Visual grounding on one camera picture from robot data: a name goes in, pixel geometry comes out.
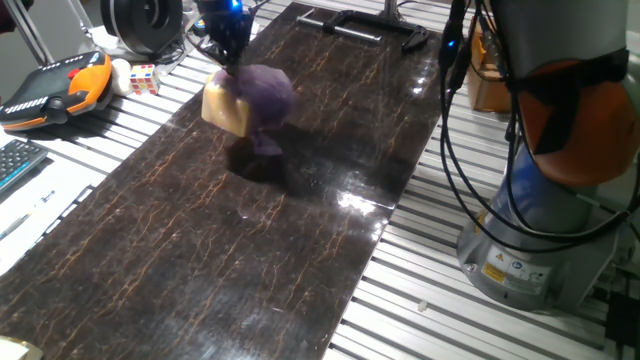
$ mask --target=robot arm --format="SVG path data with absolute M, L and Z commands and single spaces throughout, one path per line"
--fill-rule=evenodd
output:
M 240 0 L 196 0 L 196 3 L 212 41 L 199 50 L 235 73 L 249 45 L 255 10 L 244 11 Z

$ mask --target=black cable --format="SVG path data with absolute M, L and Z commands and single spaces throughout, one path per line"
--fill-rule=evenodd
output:
M 484 8 L 484 14 L 487 17 L 487 23 L 489 24 L 489 30 L 491 30 L 492 33 L 496 34 L 497 33 L 497 29 L 496 29 L 496 24 L 493 22 L 493 18 L 491 17 L 491 15 L 489 14 L 489 9 L 487 8 L 487 4 L 484 2 L 484 0 L 482 1 L 482 7 Z
M 516 159 L 515 136 L 516 136 L 517 121 L 518 121 L 516 118 L 517 106 L 518 106 L 517 97 L 515 95 L 512 95 L 511 96 L 511 120 L 509 122 L 509 126 L 511 127 L 510 131 L 512 133 L 507 134 L 507 138 L 509 141 L 509 153 L 507 154 L 507 169 L 505 171 L 506 172 L 505 182 L 507 183 L 507 198 L 509 201 L 509 208 L 511 209 L 511 212 L 516 216 L 516 219 L 518 219 L 518 221 L 520 222 L 520 224 L 522 224 L 522 226 L 526 227 L 527 229 L 531 229 L 531 225 L 529 225 L 529 223 L 524 218 L 522 213 L 520 213 L 520 210 L 518 209 L 518 204 L 516 203 L 515 197 L 513 195 L 512 178 L 513 178 L 513 163 L 515 162 L 515 159 Z
M 495 235 L 493 235 L 487 228 L 484 227 L 484 225 L 476 218 L 476 216 L 471 212 L 471 210 L 469 210 L 469 208 L 467 207 L 467 204 L 464 202 L 464 200 L 462 199 L 462 196 L 460 196 L 460 193 L 458 191 L 458 189 L 456 188 L 455 183 L 453 182 L 453 176 L 451 175 L 451 171 L 449 170 L 449 165 L 447 164 L 447 158 L 446 158 L 446 152 L 445 152 L 445 143 L 447 143 L 447 139 L 449 137 L 449 110 L 451 108 L 451 103 L 453 102 L 453 94 L 451 94 L 451 97 L 449 98 L 449 100 L 447 101 L 446 99 L 446 92 L 445 92 L 445 88 L 446 88 L 446 72 L 443 71 L 440 75 L 440 106 L 442 107 L 442 130 L 441 130 L 441 137 L 440 137 L 440 155 L 442 157 L 442 165 L 443 165 L 443 170 L 444 173 L 447 177 L 447 181 L 449 182 L 449 185 L 451 186 L 451 191 L 453 191 L 453 195 L 456 197 L 456 199 L 458 200 L 458 202 L 460 203 L 460 206 L 462 207 L 462 210 L 467 214 L 467 216 L 471 219 L 471 221 L 473 221 L 473 223 L 476 225 L 476 227 L 478 229 L 480 229 L 487 237 L 489 237 L 491 240 L 493 240 L 495 243 L 497 243 L 498 245 L 501 245 L 507 249 L 511 249 L 511 250 L 516 250 L 516 251 L 520 251 L 520 252 L 525 252 L 525 253 L 532 253 L 532 254 L 545 254 L 545 253 L 552 253 L 552 252 L 557 252 L 557 251 L 562 251 L 562 250 L 567 250 L 576 246 L 579 246 L 581 244 L 579 243 L 573 243 L 573 244 L 567 244 L 567 245 L 563 245 L 563 246 L 558 246 L 555 248 L 551 248 L 551 249 L 527 249 L 527 248 L 522 248 L 519 246 L 514 246 L 511 245 L 509 243 L 506 243 L 500 239 L 498 239 Z
M 472 31 L 474 30 L 474 26 L 475 26 L 475 22 L 474 22 L 474 24 L 472 24 Z M 499 33 L 498 36 L 500 38 L 504 39 L 504 36 L 502 34 Z M 598 226 L 598 227 L 596 227 L 594 229 L 591 229 L 589 231 L 586 231 L 586 232 L 583 232 L 583 233 L 578 233 L 578 234 L 552 234 L 552 233 L 537 232 L 537 231 L 532 230 L 532 229 L 523 229 L 523 228 L 521 228 L 519 226 L 514 225 L 513 223 L 511 223 L 510 221 L 505 219 L 503 216 L 498 214 L 477 193 L 477 191 L 475 190 L 473 185 L 470 183 L 468 178 L 464 175 L 464 172 L 461 169 L 457 158 L 455 157 L 455 153 L 453 151 L 453 146 L 451 146 L 450 140 L 448 140 L 446 138 L 446 136 L 444 136 L 444 135 L 443 135 L 443 139 L 445 140 L 445 143 L 447 144 L 451 160 L 452 160 L 453 164 L 455 165 L 458 173 L 460 173 L 461 179 L 463 180 L 463 182 L 465 183 L 467 188 L 469 188 L 469 191 L 474 195 L 474 197 L 476 197 L 478 199 L 478 201 L 483 205 L 483 207 L 489 213 L 491 213 L 491 215 L 496 217 L 505 226 L 507 226 L 507 227 L 511 228 L 512 230 L 517 231 L 517 232 L 519 232 L 519 233 L 521 233 L 523 235 L 531 236 L 531 237 L 534 237 L 534 238 L 538 238 L 538 239 L 542 239 L 542 240 L 546 240 L 546 241 L 550 241 L 550 242 L 555 242 L 555 243 L 568 243 L 568 242 L 572 242 L 572 241 L 579 241 L 580 243 L 584 243 L 584 242 L 588 242 L 588 241 L 590 241 L 592 239 L 595 239 L 595 238 L 597 238 L 597 237 L 599 237 L 601 235 L 604 235 L 608 231 L 610 231 L 613 228 L 619 226 L 623 221 L 625 221 L 626 218 L 628 218 L 630 213 L 634 212 L 635 209 L 637 209 L 638 206 L 640 206 L 640 201 L 639 201 L 638 204 L 635 204 L 632 208 L 628 208 L 627 211 L 624 211 L 624 212 L 618 212 L 615 216 L 613 216 L 611 219 L 609 219 L 608 221 L 604 222 L 600 226 Z

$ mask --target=metal clamp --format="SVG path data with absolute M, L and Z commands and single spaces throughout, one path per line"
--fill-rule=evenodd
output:
M 348 37 L 352 37 L 352 38 L 356 38 L 364 41 L 369 41 L 374 44 L 380 44 L 380 41 L 382 41 L 382 36 L 369 35 L 360 31 L 347 29 L 345 27 L 334 26 L 328 22 L 309 19 L 308 16 L 313 14 L 315 11 L 316 9 L 313 9 L 302 16 L 298 16 L 298 18 L 296 19 L 296 22 L 322 29 L 328 33 L 340 34 L 340 35 L 344 35 L 344 36 L 348 36 Z

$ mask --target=glossy black surface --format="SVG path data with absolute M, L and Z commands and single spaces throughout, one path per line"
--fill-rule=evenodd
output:
M 438 39 L 402 56 L 403 35 L 332 37 L 295 24 L 308 10 L 246 56 L 293 80 L 283 157 L 196 96 L 0 278 L 1 335 L 47 359 L 322 356 L 439 116 Z

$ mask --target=metal stand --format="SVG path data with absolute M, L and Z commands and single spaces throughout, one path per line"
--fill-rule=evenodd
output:
M 42 41 L 40 33 L 38 33 L 38 29 L 36 29 L 31 21 L 31 17 L 27 14 L 27 9 L 22 5 L 22 1 L 4 0 L 4 2 L 7 11 L 9 11 L 11 18 L 13 18 L 13 21 L 16 23 L 16 28 L 20 31 L 20 34 L 38 64 L 40 64 L 40 66 L 53 64 L 55 62 L 53 56 L 51 56 L 49 49 L 47 49 L 44 41 Z
M 341 34 L 376 44 L 380 43 L 380 36 L 373 36 L 360 31 L 347 29 L 344 25 L 349 22 L 355 22 L 374 28 L 409 34 L 409 39 L 402 44 L 403 53 L 408 53 L 421 48 L 427 43 L 429 37 L 429 32 L 424 27 L 402 20 L 402 17 L 398 13 L 397 0 L 386 0 L 384 10 L 378 15 L 367 14 L 354 10 L 345 10 L 339 12 L 331 20 L 323 23 L 309 19 L 307 16 L 312 13 L 313 10 L 298 17 L 297 21 L 299 23 L 322 28 L 324 32 L 329 34 Z

